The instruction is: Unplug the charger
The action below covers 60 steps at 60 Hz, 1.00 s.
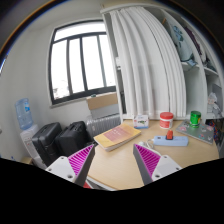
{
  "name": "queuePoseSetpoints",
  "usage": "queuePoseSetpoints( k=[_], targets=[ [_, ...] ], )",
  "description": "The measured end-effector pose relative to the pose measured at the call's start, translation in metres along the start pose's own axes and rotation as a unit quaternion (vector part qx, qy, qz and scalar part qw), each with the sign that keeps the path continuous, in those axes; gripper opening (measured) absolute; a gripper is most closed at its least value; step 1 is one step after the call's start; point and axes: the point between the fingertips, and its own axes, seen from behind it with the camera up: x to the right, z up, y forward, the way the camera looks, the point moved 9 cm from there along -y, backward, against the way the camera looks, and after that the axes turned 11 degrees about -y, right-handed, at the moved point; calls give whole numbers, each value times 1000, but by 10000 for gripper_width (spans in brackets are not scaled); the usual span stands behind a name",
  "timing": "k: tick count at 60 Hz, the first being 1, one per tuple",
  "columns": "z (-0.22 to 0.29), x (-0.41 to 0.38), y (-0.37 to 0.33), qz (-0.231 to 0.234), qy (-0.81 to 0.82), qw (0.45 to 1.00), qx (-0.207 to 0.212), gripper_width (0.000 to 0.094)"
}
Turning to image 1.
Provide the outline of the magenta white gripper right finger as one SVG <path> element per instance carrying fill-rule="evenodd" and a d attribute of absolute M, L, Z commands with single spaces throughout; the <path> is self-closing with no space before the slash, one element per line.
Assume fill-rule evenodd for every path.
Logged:
<path fill-rule="evenodd" d="M 159 155 L 141 145 L 133 145 L 133 154 L 145 185 L 181 170 L 168 155 Z"/>

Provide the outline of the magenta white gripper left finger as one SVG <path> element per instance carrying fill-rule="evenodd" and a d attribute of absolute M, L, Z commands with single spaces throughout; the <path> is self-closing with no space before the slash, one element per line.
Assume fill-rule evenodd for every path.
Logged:
<path fill-rule="evenodd" d="M 95 146 L 89 145 L 68 157 L 60 156 L 46 171 L 83 187 L 94 156 Z"/>

